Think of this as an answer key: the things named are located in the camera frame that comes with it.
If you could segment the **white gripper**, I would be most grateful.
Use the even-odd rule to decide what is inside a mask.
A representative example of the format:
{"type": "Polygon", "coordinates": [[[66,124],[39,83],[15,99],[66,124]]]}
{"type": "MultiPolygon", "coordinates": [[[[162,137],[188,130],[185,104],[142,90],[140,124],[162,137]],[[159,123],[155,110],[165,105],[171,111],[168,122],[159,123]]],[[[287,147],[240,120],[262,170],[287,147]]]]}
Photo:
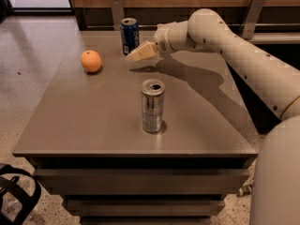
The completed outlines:
{"type": "Polygon", "coordinates": [[[158,52],[161,56],[171,53],[173,51],[169,41],[171,26],[170,23],[159,23],[153,36],[155,42],[145,41],[127,55],[127,60],[130,62],[137,62],[153,57],[158,52]]]}

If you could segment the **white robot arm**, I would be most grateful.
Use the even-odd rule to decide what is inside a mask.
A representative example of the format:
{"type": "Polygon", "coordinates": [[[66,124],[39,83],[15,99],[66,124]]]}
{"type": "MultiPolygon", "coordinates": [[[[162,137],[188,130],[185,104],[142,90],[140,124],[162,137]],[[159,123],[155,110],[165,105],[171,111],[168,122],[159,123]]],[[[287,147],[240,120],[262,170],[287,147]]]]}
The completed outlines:
{"type": "Polygon", "coordinates": [[[249,225],[300,225],[300,73],[232,32],[213,10],[160,24],[127,58],[157,53],[218,53],[280,119],[265,137],[254,173],[249,225]]]}

